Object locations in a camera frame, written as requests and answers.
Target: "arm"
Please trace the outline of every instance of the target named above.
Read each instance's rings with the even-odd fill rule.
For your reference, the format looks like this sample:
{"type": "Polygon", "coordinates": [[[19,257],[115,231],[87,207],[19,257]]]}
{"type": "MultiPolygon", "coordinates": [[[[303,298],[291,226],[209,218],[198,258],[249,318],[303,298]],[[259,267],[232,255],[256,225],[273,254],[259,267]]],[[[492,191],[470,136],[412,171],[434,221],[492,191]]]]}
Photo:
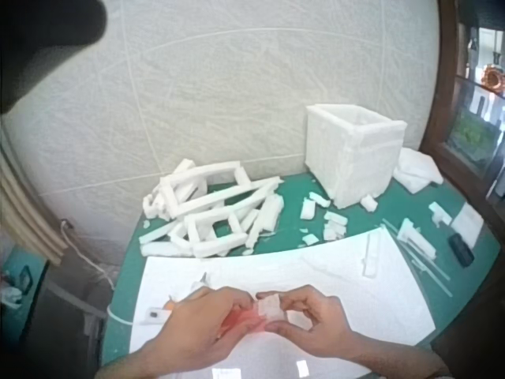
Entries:
{"type": "Polygon", "coordinates": [[[262,320],[248,319],[226,331],[223,322],[233,311],[252,307],[253,299],[247,292],[201,288],[174,307],[156,338],[104,366],[95,379],[148,379],[220,362],[262,320]]]}
{"type": "MultiPolygon", "coordinates": [[[[259,293],[257,298],[273,293],[259,293]]],[[[388,379],[449,374],[442,359],[431,351],[374,340],[353,332],[335,296],[324,296],[312,286],[279,294],[281,307],[303,312],[312,321],[312,328],[306,331],[286,321],[276,321],[266,325],[265,330],[287,338],[309,354],[355,362],[388,379]]]]}

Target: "hand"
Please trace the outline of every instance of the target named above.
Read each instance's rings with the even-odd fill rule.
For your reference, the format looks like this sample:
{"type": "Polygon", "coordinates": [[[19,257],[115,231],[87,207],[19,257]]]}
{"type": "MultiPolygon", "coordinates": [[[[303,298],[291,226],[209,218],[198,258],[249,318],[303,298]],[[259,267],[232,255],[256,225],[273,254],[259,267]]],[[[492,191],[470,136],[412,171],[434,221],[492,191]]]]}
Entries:
{"type": "Polygon", "coordinates": [[[252,307],[253,298],[247,292],[230,287],[199,289],[175,305],[160,334],[142,348],[148,372],[161,376],[222,361],[261,320],[244,321],[221,336],[223,321],[233,310],[252,307]]]}
{"type": "Polygon", "coordinates": [[[302,350],[316,357],[347,358],[357,350],[359,336],[347,322],[339,298],[324,296],[312,286],[303,286],[287,292],[260,292],[258,299],[278,293],[282,310],[295,310],[312,321],[312,328],[304,330],[287,321],[265,325],[267,332],[277,333],[302,350]]]}

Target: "white cable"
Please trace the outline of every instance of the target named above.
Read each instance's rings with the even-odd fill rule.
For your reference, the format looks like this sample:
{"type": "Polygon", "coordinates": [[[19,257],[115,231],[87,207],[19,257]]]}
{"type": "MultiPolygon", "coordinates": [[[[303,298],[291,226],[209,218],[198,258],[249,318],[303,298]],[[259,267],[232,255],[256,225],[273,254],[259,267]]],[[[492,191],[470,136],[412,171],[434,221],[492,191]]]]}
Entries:
{"type": "Polygon", "coordinates": [[[110,318],[112,318],[113,320],[117,321],[120,324],[124,324],[124,325],[128,325],[128,326],[132,326],[133,325],[133,322],[130,322],[130,321],[127,321],[127,320],[123,320],[122,318],[120,318],[120,317],[116,316],[115,314],[113,314],[112,311],[110,310],[110,305],[107,307],[107,314],[109,315],[110,318]]]}
{"type": "Polygon", "coordinates": [[[83,260],[85,261],[86,263],[88,263],[90,266],[92,266],[96,271],[100,272],[104,277],[105,279],[107,279],[107,281],[109,282],[110,284],[110,288],[112,288],[112,291],[115,290],[115,287],[114,287],[114,283],[112,282],[112,279],[110,278],[109,274],[107,274],[107,272],[101,268],[100,266],[96,265],[95,263],[93,263],[88,257],[86,257],[85,255],[83,255],[79,249],[77,248],[77,246],[75,246],[72,241],[70,241],[69,237],[66,235],[65,233],[65,225],[66,225],[66,221],[63,220],[62,223],[60,224],[60,232],[62,233],[62,236],[63,238],[65,239],[66,243],[68,243],[70,246],[72,246],[72,248],[75,250],[76,254],[83,260]]]}

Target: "wall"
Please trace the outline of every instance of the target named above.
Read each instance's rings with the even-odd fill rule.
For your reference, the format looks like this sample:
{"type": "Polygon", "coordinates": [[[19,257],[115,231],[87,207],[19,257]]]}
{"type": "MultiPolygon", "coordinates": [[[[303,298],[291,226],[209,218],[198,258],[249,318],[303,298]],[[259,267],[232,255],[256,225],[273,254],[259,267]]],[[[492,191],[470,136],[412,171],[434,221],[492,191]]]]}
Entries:
{"type": "Polygon", "coordinates": [[[436,0],[105,3],[102,40],[5,117],[39,195],[105,262],[121,263],[140,199],[184,157],[303,171],[306,105],[359,104],[421,142],[436,0]]]}

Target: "white foam box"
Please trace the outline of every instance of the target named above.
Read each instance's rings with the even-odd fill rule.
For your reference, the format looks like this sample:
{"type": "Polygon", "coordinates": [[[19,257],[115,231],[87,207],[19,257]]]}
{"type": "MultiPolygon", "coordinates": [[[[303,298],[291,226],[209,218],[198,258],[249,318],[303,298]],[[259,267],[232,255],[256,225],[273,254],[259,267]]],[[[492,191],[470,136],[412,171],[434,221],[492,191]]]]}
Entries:
{"type": "Polygon", "coordinates": [[[337,208],[382,194],[403,145],[404,121],[356,105],[307,107],[305,163],[337,208]]]}

